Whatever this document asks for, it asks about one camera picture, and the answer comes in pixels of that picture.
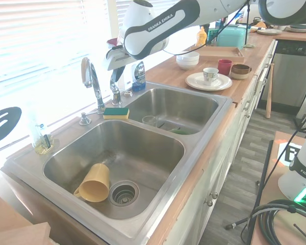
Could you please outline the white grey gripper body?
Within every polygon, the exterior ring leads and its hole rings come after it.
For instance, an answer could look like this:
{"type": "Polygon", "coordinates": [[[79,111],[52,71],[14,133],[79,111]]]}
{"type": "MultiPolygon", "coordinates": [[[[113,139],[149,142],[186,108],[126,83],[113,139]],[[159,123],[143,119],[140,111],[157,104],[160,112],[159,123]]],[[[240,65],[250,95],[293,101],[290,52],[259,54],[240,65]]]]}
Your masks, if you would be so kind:
{"type": "Polygon", "coordinates": [[[106,53],[106,69],[114,70],[133,62],[124,47],[113,47],[106,53]]]}

